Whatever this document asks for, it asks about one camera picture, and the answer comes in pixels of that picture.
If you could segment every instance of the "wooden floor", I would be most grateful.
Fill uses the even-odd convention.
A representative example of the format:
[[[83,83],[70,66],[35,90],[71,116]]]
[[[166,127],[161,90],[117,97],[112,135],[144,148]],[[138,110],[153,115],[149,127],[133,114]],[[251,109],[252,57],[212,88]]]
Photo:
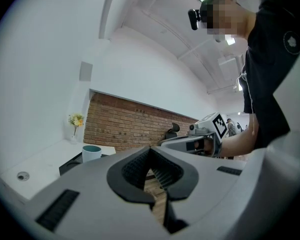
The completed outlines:
[[[152,209],[152,213],[160,222],[160,224],[163,225],[165,219],[167,194],[160,187],[161,185],[156,178],[146,180],[144,183],[144,191],[151,194],[155,199],[155,205]]]

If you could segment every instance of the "person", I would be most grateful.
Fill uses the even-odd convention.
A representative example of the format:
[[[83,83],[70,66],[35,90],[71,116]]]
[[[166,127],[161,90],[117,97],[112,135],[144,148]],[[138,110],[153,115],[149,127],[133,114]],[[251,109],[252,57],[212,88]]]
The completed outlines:
[[[235,122],[231,120],[231,118],[228,118],[226,120],[226,123],[228,124],[228,133],[229,137],[235,136],[236,135],[236,130],[235,130]]]
[[[249,124],[245,131],[222,141],[219,157],[265,148],[290,130],[273,93],[300,53],[300,17],[296,18],[300,7],[294,1],[300,0],[261,0],[257,13],[236,0],[204,0],[201,4],[199,13],[207,29],[245,39],[248,45],[239,83]],[[206,154],[213,150],[208,139],[201,146]]]

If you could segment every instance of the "white cup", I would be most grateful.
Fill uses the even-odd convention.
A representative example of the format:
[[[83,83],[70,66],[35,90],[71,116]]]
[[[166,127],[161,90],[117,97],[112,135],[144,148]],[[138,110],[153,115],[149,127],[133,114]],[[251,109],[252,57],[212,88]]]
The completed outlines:
[[[86,145],[82,148],[82,162],[88,162],[101,157],[102,150],[98,146]]]

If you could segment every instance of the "white countertop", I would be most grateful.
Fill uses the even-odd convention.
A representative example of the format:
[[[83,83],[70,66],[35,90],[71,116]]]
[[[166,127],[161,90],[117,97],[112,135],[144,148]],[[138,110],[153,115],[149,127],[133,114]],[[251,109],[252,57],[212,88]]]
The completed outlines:
[[[90,144],[71,144],[68,140],[63,139],[10,168],[0,177],[14,191],[30,200],[40,190],[57,180],[60,177],[59,167],[81,153],[82,147],[86,145]],[[98,147],[102,149],[104,155],[116,153],[113,146],[98,145]],[[19,172],[27,172],[30,176],[29,179],[26,181],[18,180],[17,174]]]

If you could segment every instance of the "brick wall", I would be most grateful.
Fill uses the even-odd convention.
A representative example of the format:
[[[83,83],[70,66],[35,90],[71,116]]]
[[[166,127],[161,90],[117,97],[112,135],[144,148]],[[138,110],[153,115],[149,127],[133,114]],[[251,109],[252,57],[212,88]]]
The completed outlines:
[[[156,146],[172,122],[185,135],[196,120],[121,98],[95,93],[89,105],[84,142],[113,146],[117,151]]]

